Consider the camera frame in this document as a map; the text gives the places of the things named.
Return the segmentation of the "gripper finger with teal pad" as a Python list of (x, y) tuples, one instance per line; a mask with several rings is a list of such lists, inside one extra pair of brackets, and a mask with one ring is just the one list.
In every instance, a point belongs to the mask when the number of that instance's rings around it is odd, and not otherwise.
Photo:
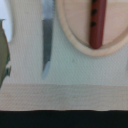
[(11, 73), (11, 68), (7, 68), (10, 61), (10, 51), (7, 38), (3, 29), (3, 19), (0, 19), (0, 87), (6, 76)]

